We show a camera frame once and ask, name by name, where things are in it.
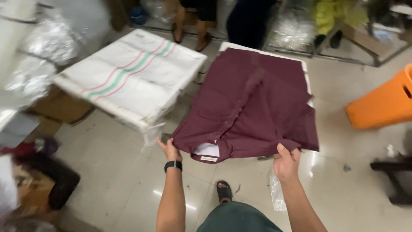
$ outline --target orange container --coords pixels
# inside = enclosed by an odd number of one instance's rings
[[[346,108],[355,129],[380,128],[412,121],[412,64]]]

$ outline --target purple cloth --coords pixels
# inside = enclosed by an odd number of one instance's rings
[[[173,143],[204,163],[277,154],[278,143],[318,151],[310,98],[300,61],[228,48],[210,67]],[[193,154],[205,142],[219,146],[216,162]]]

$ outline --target person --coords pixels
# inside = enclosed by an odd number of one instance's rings
[[[197,10],[197,45],[196,51],[201,52],[212,40],[212,35],[207,32],[206,21],[216,21],[217,0],[180,0],[176,13],[176,22],[172,24],[172,35],[175,43],[182,42],[183,26],[186,8]]]
[[[168,163],[182,161],[179,151],[173,146],[173,138],[166,144],[157,138],[157,143],[166,154]],[[289,152],[282,144],[277,146],[280,158],[274,160],[273,168],[280,180],[293,232],[327,232],[316,215],[303,190],[297,175],[300,151]],[[166,165],[166,183],[157,212],[156,232],[185,231],[185,194],[182,184],[182,166]],[[199,226],[197,232],[281,232],[272,221],[256,208],[232,201],[232,191],[225,181],[218,181],[218,205]]]

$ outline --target sandal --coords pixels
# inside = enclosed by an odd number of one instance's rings
[[[224,184],[227,186],[227,188],[219,188],[219,184]],[[218,189],[219,202],[222,200],[222,198],[229,198],[230,200],[232,200],[232,189],[226,181],[219,180],[216,183],[216,188]]]
[[[206,45],[205,45],[204,47],[202,47],[201,49],[196,50],[196,52],[201,52],[201,51],[203,51],[203,49],[205,49],[205,48],[210,44],[210,42],[212,41],[212,35],[211,35],[209,32],[206,33],[206,35],[205,35],[205,40],[206,40]]]
[[[176,28],[177,28],[177,27],[178,27],[178,26],[177,26],[176,23],[173,23],[173,24],[172,24],[172,35],[173,35],[173,40],[175,41],[175,43],[179,44],[179,43],[182,42],[183,32],[182,32],[182,35],[180,36],[180,41],[177,41],[177,40],[176,40],[176,37],[175,37],[175,31],[176,31]]]

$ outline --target wristwatch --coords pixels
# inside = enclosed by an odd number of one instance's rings
[[[169,161],[166,163],[166,165],[164,166],[164,172],[166,173],[167,168],[169,167],[177,167],[179,168],[181,171],[183,171],[183,167],[182,167],[182,162],[180,161]]]

